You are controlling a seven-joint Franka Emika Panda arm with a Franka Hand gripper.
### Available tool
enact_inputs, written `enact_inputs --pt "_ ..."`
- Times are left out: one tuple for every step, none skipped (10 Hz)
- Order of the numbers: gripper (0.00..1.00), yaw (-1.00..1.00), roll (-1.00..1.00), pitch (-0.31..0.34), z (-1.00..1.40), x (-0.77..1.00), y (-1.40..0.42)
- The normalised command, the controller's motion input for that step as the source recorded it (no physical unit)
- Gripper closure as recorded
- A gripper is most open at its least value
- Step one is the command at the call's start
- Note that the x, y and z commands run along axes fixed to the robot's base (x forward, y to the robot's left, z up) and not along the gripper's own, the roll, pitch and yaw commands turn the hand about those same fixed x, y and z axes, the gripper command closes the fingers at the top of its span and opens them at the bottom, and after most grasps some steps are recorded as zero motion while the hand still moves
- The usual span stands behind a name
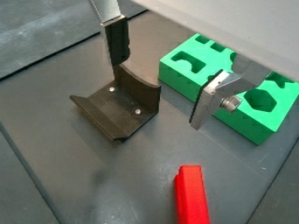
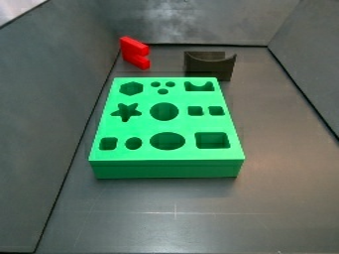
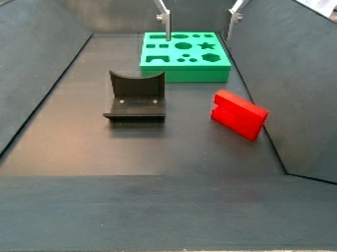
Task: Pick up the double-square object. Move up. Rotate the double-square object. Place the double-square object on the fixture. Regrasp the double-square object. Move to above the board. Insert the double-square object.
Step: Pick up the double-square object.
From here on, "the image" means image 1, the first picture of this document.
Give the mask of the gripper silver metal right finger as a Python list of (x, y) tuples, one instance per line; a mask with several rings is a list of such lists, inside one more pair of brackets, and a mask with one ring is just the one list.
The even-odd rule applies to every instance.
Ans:
[(229, 113), (235, 111), (240, 104), (237, 94), (256, 88), (271, 73), (265, 66), (240, 54), (233, 59), (231, 69), (232, 73), (219, 70), (200, 88), (189, 118), (196, 130), (219, 108)]

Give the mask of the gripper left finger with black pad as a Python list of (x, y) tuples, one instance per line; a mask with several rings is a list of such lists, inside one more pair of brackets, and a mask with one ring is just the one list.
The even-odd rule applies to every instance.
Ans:
[(117, 0), (88, 0), (107, 40), (111, 65), (120, 65), (129, 57), (127, 17), (121, 14)]

